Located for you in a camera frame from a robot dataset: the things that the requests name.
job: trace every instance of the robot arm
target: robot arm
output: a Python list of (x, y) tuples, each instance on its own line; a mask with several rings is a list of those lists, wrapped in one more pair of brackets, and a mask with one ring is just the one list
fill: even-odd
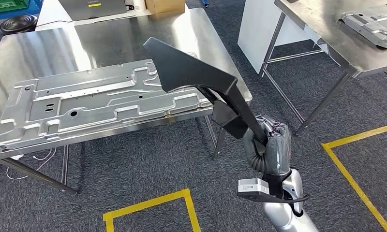
[(303, 211), (308, 196), (303, 196), (299, 172), (290, 168), (288, 127), (267, 116), (255, 117), (236, 86), (236, 77), (152, 37), (144, 47), (165, 92), (197, 88), (213, 104), (212, 119), (234, 137), (243, 138), (251, 167), (264, 175), (239, 180), (238, 196), (262, 203), (279, 232), (317, 231)]

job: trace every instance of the yellow floor marking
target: yellow floor marking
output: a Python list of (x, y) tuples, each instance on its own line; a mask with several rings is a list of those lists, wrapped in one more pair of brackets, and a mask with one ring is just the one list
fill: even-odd
[(381, 134), (384, 132), (387, 132), (387, 126), (380, 127), (380, 128), (374, 129), (374, 130), (367, 131), (367, 132), (363, 132), (360, 134), (356, 134), (356, 135), (353, 135), (353, 136), (350, 136), (347, 138), (339, 139), (339, 140), (336, 140), (336, 141), (333, 141), (333, 142), (330, 142), (327, 144), (322, 144), (322, 146), (325, 149), (325, 151), (329, 154), (330, 158), (335, 163), (335, 165), (340, 170), (340, 172), (344, 175), (344, 177), (346, 177), (347, 181), (349, 181), (350, 185), (356, 191), (356, 193), (359, 195), (359, 197), (362, 199), (364, 204), (368, 207), (370, 212), (374, 215), (374, 217), (376, 217), (377, 221), (379, 221), (379, 223), (381, 224), (383, 229), (385, 229), (385, 231), (387, 232), (387, 221), (383, 218), (383, 216), (380, 214), (380, 212), (376, 209), (376, 207), (372, 204), (372, 202), (366, 196), (364, 191), (360, 188), (359, 184), (357, 184), (357, 182), (353, 179), (353, 177), (350, 175), (348, 170), (343, 166), (343, 164), (340, 162), (340, 160), (336, 157), (336, 155), (332, 151), (332, 148), (334, 148), (334, 147), (341, 146), (344, 144), (349, 144), (351, 142), (365, 139), (365, 138), (368, 138), (368, 137), (371, 137), (371, 136), (374, 136), (377, 134)]
[(179, 198), (185, 199), (185, 204), (188, 210), (189, 219), (191, 220), (193, 232), (200, 232), (201, 228), (199, 227), (198, 218), (196, 217), (191, 192), (188, 188), (103, 214), (103, 220), (106, 224), (106, 232), (114, 232), (114, 218), (121, 217), (123, 215), (130, 214), (149, 207), (153, 207), (165, 202), (170, 202)]

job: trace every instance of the metal sheet panel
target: metal sheet panel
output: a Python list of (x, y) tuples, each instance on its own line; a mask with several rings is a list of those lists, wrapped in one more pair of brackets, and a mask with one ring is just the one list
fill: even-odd
[(374, 45), (387, 48), (387, 4), (345, 12), (342, 20)]
[(165, 93), (151, 59), (16, 83), (0, 148), (16, 149), (211, 106), (196, 89)]

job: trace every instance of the cardboard box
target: cardboard box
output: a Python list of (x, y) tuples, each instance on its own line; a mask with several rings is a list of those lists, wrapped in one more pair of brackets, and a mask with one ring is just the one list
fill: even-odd
[(185, 0), (145, 0), (151, 14), (185, 12)]

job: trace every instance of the metal table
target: metal table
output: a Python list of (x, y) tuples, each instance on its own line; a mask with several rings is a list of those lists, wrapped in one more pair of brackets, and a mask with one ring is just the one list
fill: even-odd
[[(143, 43), (156, 37), (183, 52), (195, 53), (197, 58), (238, 78), (237, 86), (244, 99), (252, 96), (221, 39), (203, 9), (190, 9), (185, 13), (147, 15), (105, 21), (75, 27), (35, 31), (6, 36), (0, 43), (0, 117), (11, 87), (16, 82), (61, 73), (86, 71), (99, 67), (148, 59)], [(222, 144), (224, 131), (218, 141), (208, 119), (212, 106), (164, 116), (113, 130), (82, 133), (75, 136), (30, 145), (19, 149), (0, 151), (0, 163), (26, 175), (71, 193), (66, 186), (68, 145), (142, 128), (205, 116), (215, 146)], [(9, 157), (64, 147), (62, 183)]]
[[(298, 117), (298, 120), (302, 123), (296, 134), (302, 133), (302, 131), (307, 128), (312, 120), (323, 110), (335, 96), (337, 91), (341, 89), (350, 78), (380, 72), (385, 72), (387, 74), (387, 49), (377, 48), (374, 44), (339, 20), (344, 12), (382, 4), (387, 4), (387, 0), (275, 0), (275, 5), (282, 10), (282, 14), (279, 18), (272, 40), (270, 41), (268, 52), (265, 56), (259, 75), (261, 77), (265, 74), (268, 77)], [(305, 54), (269, 60), (285, 19), (285, 15), (290, 17), (302, 30), (308, 31), (310, 34), (316, 34), (318, 36), (316, 41), (319, 46), (322, 49), (325, 48), (324, 51), (345, 69), (345, 74), (337, 79), (333, 88), (306, 120), (300, 115), (279, 85), (275, 82), (272, 75), (267, 71), (268, 63), (317, 53), (317, 51), (313, 51)]]
[[(132, 1), (126, 1), (127, 4), (132, 4)], [(36, 31), (39, 30), (48, 30), (54, 28), (62, 28), (65, 26), (77, 26), (83, 24), (90, 24), (99, 21), (107, 21), (119, 18), (129, 18), (135, 16), (150, 15), (151, 12), (146, 9), (142, 12), (136, 10), (130, 10), (122, 14), (108, 15), (92, 19), (84, 19), (79, 21), (73, 21), (68, 13), (65, 11), (64, 7), (61, 5), (58, 0), (43, 0), (43, 5), (41, 7), (40, 15), (38, 16)]]

